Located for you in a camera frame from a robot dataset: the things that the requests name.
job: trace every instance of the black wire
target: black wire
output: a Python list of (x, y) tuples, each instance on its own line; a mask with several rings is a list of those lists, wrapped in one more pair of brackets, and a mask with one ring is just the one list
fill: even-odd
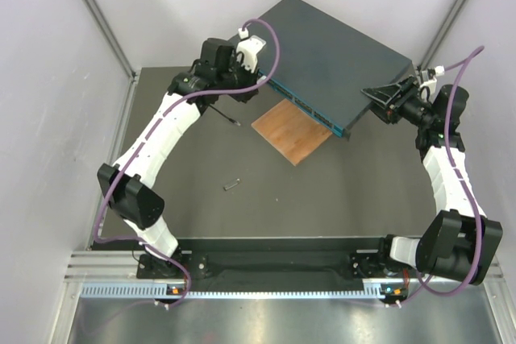
[(139, 260), (135, 257), (135, 248), (138, 246), (138, 241), (135, 241), (135, 245), (134, 247), (132, 248), (132, 251), (131, 251), (131, 255), (132, 255), (132, 258), (137, 262), (139, 263)]
[(426, 90), (427, 92), (427, 97), (425, 98), (427, 100), (427, 102), (430, 102), (430, 88), (428, 86), (423, 86), (420, 90), (419, 90), (419, 97), (422, 98), (422, 92), (423, 90)]
[(358, 266), (358, 265), (357, 265), (357, 266), (355, 267), (355, 269), (356, 269), (356, 271), (358, 272), (358, 274), (360, 274), (362, 277), (364, 277), (364, 278), (369, 278), (369, 277), (367, 277), (367, 276), (364, 274), (364, 272), (362, 271), (362, 269), (360, 269), (360, 266)]
[(211, 109), (213, 109), (215, 112), (217, 112), (218, 114), (220, 114), (221, 116), (223, 116), (226, 120), (228, 120), (230, 123), (232, 124), (235, 124), (235, 125), (238, 125), (240, 126), (240, 122), (236, 121), (235, 119), (229, 117), (229, 116), (226, 116), (223, 112), (221, 112), (220, 110), (218, 110), (217, 108), (215, 108), (213, 105), (208, 105), (208, 107), (210, 107)]
[(192, 70), (194, 70), (195, 65), (196, 65), (196, 64), (198, 64), (199, 62), (200, 62), (200, 60), (195, 60), (195, 61), (192, 63), (192, 66), (190, 66), (190, 69), (189, 69), (188, 73), (191, 73), (191, 72), (192, 72)]
[[(239, 54), (242, 54), (242, 60), (240, 62), (239, 62)], [(243, 63), (243, 60), (245, 59), (245, 54), (243, 54), (243, 52), (237, 52), (235, 59), (237, 62)]]

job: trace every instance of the metal floor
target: metal floor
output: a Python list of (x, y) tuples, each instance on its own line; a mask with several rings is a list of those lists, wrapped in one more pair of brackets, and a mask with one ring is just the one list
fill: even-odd
[[(155, 113), (184, 68), (144, 68), (123, 150)], [(174, 148), (154, 189), (178, 237), (420, 235), (435, 216), (430, 179), (419, 160), (416, 128), (387, 126), (367, 113), (350, 141), (331, 136), (294, 167), (251, 128), (281, 97), (268, 86), (247, 105), (221, 97)], [(234, 179), (240, 184), (225, 192)], [(133, 234), (108, 214), (102, 235)]]
[[(434, 287), (445, 289), (444, 284)], [(93, 331), (131, 302), (81, 299), (69, 343), (501, 342), (482, 286), (453, 298), (424, 292), (402, 309), (348, 300), (191, 300), (168, 312), (138, 305), (93, 336), (79, 324), (84, 313), (83, 325)]]

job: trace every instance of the cable connector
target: cable connector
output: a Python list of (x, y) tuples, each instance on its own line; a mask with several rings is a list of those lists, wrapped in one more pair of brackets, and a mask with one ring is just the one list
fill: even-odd
[(435, 66), (435, 76), (441, 77), (444, 75), (444, 66)]
[(247, 28), (239, 28), (240, 40), (249, 38), (249, 30)]

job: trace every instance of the metal plate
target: metal plate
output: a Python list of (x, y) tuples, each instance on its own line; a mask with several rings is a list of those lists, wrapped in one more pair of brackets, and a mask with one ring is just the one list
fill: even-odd
[(191, 300), (168, 312), (137, 305), (94, 336), (78, 324), (84, 313), (86, 329), (96, 329), (134, 302), (81, 299), (69, 343), (500, 343), (482, 287), (451, 299), (422, 293), (401, 309), (369, 304), (379, 301)]

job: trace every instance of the dark work surface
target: dark work surface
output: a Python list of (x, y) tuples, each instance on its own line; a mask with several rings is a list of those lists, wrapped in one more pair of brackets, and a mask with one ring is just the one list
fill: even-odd
[[(184, 68), (145, 68), (123, 150)], [(430, 179), (407, 122), (387, 126), (367, 113), (349, 141), (331, 136), (294, 167), (251, 123), (281, 97), (268, 86), (247, 105), (221, 97), (186, 132), (161, 169), (154, 189), (177, 237), (420, 235), (435, 216)], [(234, 179), (240, 184), (224, 191)], [(108, 214), (102, 235), (134, 234)]]
[[(302, 0), (282, 0), (260, 18), (280, 40), (274, 81), (348, 131), (370, 104), (360, 91), (395, 82), (412, 65), (409, 58)], [(267, 41), (259, 54), (260, 69), (267, 74), (274, 42), (260, 24), (253, 23), (249, 31)]]

